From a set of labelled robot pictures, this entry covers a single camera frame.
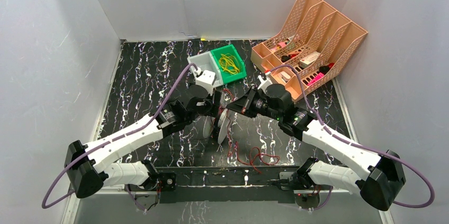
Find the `cable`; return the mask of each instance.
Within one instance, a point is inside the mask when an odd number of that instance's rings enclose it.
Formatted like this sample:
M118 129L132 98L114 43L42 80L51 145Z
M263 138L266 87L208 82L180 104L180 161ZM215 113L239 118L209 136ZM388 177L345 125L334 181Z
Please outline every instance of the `cable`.
M313 187L313 191L312 191L312 194L309 194L309 195L314 195L315 194L315 190L317 189L317 185L315 184L315 186Z
M333 189L333 188L334 188L334 187L332 187L332 186L329 188L329 193L327 193L326 200L324 200L324 202L323 202L322 205L319 205L318 207L314 208L314 209L313 209L314 211L315 211L315 210L320 210L322 207L324 207L324 206L327 204L327 202L329 202L330 195L332 194L332 189Z
M125 190L128 192L129 197L131 197L131 199L134 201L134 204L137 206L137 208L139 208L142 211L145 211L146 208L137 201L136 197L132 195L131 190L129 189L129 184L125 185Z
M320 193L320 191L321 191L321 185L318 185L318 191L315 195L318 195Z
M307 99L306 92L304 91L304 88L302 87L302 84L301 84L301 80L300 80L301 77L298 75L298 73L296 72L296 70L295 70L291 65L284 64L284 65L280 65L280 66L277 66L277 67L271 69L270 72L272 72L272 71L274 71L274 70L277 70L277 69L279 69L279 68L282 68L282 67L290 68L290 69L293 71L293 73L295 73L296 77L298 78L299 86L300 86L300 88L301 88L302 96L304 97L304 100L305 100L305 102L306 102L307 108L308 108L310 111L312 111L315 115L317 115L318 121L320 122L320 124L323 126L323 129L324 129L327 133L329 133L329 134L330 134L332 137L334 137L335 139L337 139L337 140L339 140L339 141L341 141L341 142L343 142L343 143L345 143L345 144L348 144L348 145L350 145L350 146L352 146L352 147L359 148L359 149L363 149L363 150L366 150L366 151L371 151L371 152L373 152L373 153L379 154L380 156L384 156L384 157L390 158L390 159L392 159L392 160L395 160L395 161L397 161L397 162L403 164L404 166L408 167L410 170L412 170L413 172L415 172L415 174L417 174L417 175L418 175L418 176L419 176L419 177L426 183L427 187L429 187L429 190L430 190L430 198L429 198L429 200L428 200L427 202L425 202L425 203L423 203L423 204L405 204L405 203L393 201L394 204L400 205L400 206L402 206L402 207L408 207L408 208L424 208L424 207L428 207L429 205L431 205L431 204L434 202L434 200L435 200L435 190L434 190L432 184L430 183L429 179L427 179L427 178L424 176L424 174L422 174L417 168L413 167L411 164L409 164L409 163L406 162L405 160L402 160L402 159L400 159L400 158L397 158L397 157L395 157L395 156L393 156L393 155L390 155L390 154L387 154L387 153L383 153L383 152L381 152L381 151L379 151L379 150L376 150L376 149L374 149L374 148L371 148L371 147L362 146L362 145L359 145L359 144L353 144L352 142L350 142L350 141L348 141L348 140L346 140L346 139L344 139L344 138L341 138L341 137L339 137L338 135L332 134L332 132L329 130L329 128L328 128L328 127L326 126L326 124L323 122L323 120L322 120L320 114L318 113L318 111L315 110L315 109L313 109L313 108L310 106L309 100Z
M227 94L229 94L229 95L231 95L231 101L235 100L234 95L232 94L232 92L229 89L224 88L222 91L227 93ZM227 136L228 136L228 145L229 145L228 157L230 157L232 155L232 152L233 152L232 151L232 139L231 139L231 135L229 134L229 129L231 127L231 123L232 122L231 122L231 119L228 117L228 112L229 112L229 109L226 109L225 118L227 118L229 120L228 127L226 128L226 130L227 130L226 133L227 133Z
M150 205L150 207L147 209L147 211L149 211L152 207L157 206L157 204L158 204L158 203L154 203L154 204Z
M257 153L253 158L251 158L251 152L252 152L254 149L257 149L258 153ZM241 161L240 158L238 157L238 142L236 142L236 152L237 152L237 161L238 161L238 162L242 163L243 165L247 165L247 166L253 167L254 170L257 171L259 174L261 174L262 172L261 172L260 170L258 170L256 166L254 166L254 161L256 160L257 157L259 157L259 159L261 160L261 162L262 162L263 164L267 165L267 166L274 166L274 165L276 165L276 164L281 160L281 158L280 158L279 156L276 156L276 155L270 155L270 154L265 154L265 153L263 153L263 152L261 151L260 148L258 148L258 147L253 147L253 148L251 148L251 150L249 151L249 163L243 162L243 161ZM268 157L271 157L271 158L276 158L277 161L276 161L275 163L267 163L267 162L265 162L265 161L262 159L263 156L268 156Z
M225 55L221 54L221 57L218 60L218 63L220 64L220 67L224 72L227 72L231 75L240 73L240 69L236 66L236 63L238 63L237 58L229 53L227 53Z
M132 130L128 133L124 133L118 137L113 138L110 141L106 141L104 143L102 143L99 146L96 146L94 148L92 148L91 150L81 154L80 156L78 156L78 158L74 159L72 162L70 162L62 171L61 173L59 173L59 175L56 177L56 179L51 183L50 188L47 190L43 200L42 200L42 208L47 209L52 207L53 205L61 202L63 199L65 199L66 197L70 196L71 194L74 193L74 191L69 191L66 195L60 197L59 199L55 200L54 202L50 203L47 205L47 200L48 197L50 196L51 192L53 191L53 189L55 188L56 184L59 182L59 180L62 178L62 176L64 174L67 173L67 171L69 169L71 169L78 161L80 161L81 159L83 159L84 157L88 156L89 154L97 151L100 148L103 148L104 146L110 144L111 142L115 142L117 140L120 140L122 138L124 138L125 136L129 136L132 135L134 133L137 133L143 129L145 129L146 127L148 127L153 121L154 119L159 115L159 113L162 111L162 109L164 108L165 103L167 103L168 99L170 98L170 96L173 94L173 92L175 91L176 86L180 83L181 79L183 78L183 76L187 73L187 71L190 69L190 67L195 67L195 69L198 69L198 67L196 66L196 64L190 63L188 64L183 71L180 73L180 75L178 76L178 78L176 79L175 83L173 84L172 88L170 89L170 91L167 93L167 96L165 97L165 99L162 101L162 103L160 104L159 108L157 109L156 113L151 117L151 119L142 127Z

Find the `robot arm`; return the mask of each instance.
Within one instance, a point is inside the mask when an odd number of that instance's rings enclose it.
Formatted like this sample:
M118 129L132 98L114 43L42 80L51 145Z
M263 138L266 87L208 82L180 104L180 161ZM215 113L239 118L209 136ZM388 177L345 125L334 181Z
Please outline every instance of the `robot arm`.
M217 116L221 92L213 88L215 73L198 69L194 75L196 84L190 85L179 99L169 100L155 119L151 120L152 116L147 114L134 124L100 140L84 145L77 140L69 145L66 166L86 151L106 141L110 142L68 170L68 177L78 198L88 197L104 186L118 184L134 184L150 189L161 182L162 177L166 183L164 185L173 186L174 177L171 174L159 174L148 161L114 162L146 144L183 130L200 115Z
M335 130L330 129L328 133L316 115L292 102L291 94L283 85L271 84L269 79L261 79L261 82L259 88L251 88L227 108L249 118L260 114L276 119L287 135L324 150L347 166L329 165L309 158L284 185L301 189L317 184L331 185L358 192L371 206L388 210L406 182L402 165L334 139L332 135L338 135L351 144L357 144ZM387 153L397 156L392 151Z

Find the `black tabletop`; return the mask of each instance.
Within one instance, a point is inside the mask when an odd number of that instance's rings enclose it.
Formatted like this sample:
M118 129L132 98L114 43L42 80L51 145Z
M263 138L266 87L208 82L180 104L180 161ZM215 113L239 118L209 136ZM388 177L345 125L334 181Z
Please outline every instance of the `black tabletop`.
M221 88L229 89L234 96L242 96L251 84L258 84L261 72L250 61L251 47L260 40L230 41L171 41L171 42L127 42L123 45L119 65L115 74L111 94L101 125L100 138L106 137L154 113L182 69L187 57L233 44L246 64L247 78L229 83ZM182 94L187 88L187 77L176 88L172 97ZM223 104L230 102L229 96L222 98ZM328 82L310 94L309 101L318 108L325 122L333 129L348 136L346 123L332 82ZM302 165L309 157L317 157L327 163L339 164L332 156L314 146L285 135L277 121L256 117L249 119L237 115L230 127L230 142L222 145L213 137L204 138L202 130L205 118L198 118L183 131L158 142L150 143L123 156L119 162L151 160L156 167L166 166L236 166L237 154L228 157L230 146L235 149L239 142L238 155L248 161L252 147L262 152L277 155L277 165ZM264 157L266 162L275 160ZM258 160L255 165L262 165Z

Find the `green plastic box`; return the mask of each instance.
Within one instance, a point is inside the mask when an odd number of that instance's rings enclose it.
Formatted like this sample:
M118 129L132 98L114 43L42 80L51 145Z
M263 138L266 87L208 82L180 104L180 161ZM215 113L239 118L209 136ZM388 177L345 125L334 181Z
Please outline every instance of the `green plastic box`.
M223 84L227 84L232 81L236 81L236 80L246 77L245 63L240 58L240 55L238 54L234 45L231 44L231 45L227 45L227 46L224 46L221 48L213 49L210 52L212 53L212 57L215 60L215 63L217 64L217 66L220 70L220 74L223 79ZM240 69L240 72L235 75L224 72L220 66L220 63L218 62L218 60L221 58L221 54L224 54L224 55L230 54L230 55L234 56L235 58L237 58L236 66Z

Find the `black marble surface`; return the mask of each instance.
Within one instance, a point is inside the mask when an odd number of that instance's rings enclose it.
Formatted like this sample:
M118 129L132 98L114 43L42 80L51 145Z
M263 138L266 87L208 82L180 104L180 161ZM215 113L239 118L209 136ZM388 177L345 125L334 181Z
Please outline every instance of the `black marble surface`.
M231 41L172 41L128 42L123 45L106 112L100 128L100 138L106 137L154 113L173 85L187 57L215 48L233 44L246 63L247 78L225 85L235 96L242 96L251 84L258 84L260 71L250 61L251 47L260 40ZM173 97L187 88L187 77L178 85ZM347 135L346 123L332 82L310 94L309 100L325 122L338 132ZM222 98L223 104L230 97ZM199 118L180 133L139 148L123 156L119 162L136 162L149 159L161 166L236 166L237 156L228 157L229 144L222 146L214 138L203 138L205 118ZM240 115L230 128L231 144L239 142L239 158L248 161L251 147L280 156L278 165L302 165L308 157L317 157L327 163L339 164L327 153L285 135L277 121L265 117L249 119ZM274 160L265 157L267 162Z

